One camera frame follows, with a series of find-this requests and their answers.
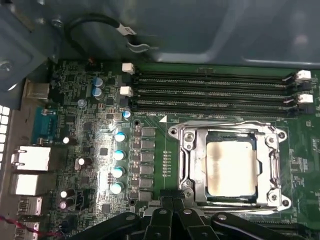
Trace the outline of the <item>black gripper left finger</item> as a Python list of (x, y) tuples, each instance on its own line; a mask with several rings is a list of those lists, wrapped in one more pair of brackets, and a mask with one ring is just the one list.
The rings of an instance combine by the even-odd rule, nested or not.
[(173, 198), (161, 197), (160, 207), (140, 217), (124, 212), (70, 237), (71, 240), (170, 240)]

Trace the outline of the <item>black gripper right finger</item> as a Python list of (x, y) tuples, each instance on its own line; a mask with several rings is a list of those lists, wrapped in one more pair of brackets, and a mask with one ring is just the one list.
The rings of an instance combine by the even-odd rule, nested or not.
[(176, 214), (190, 240), (310, 240), (312, 230), (299, 223), (269, 223), (240, 217), (265, 208), (219, 207), (208, 219), (200, 209), (182, 208)]

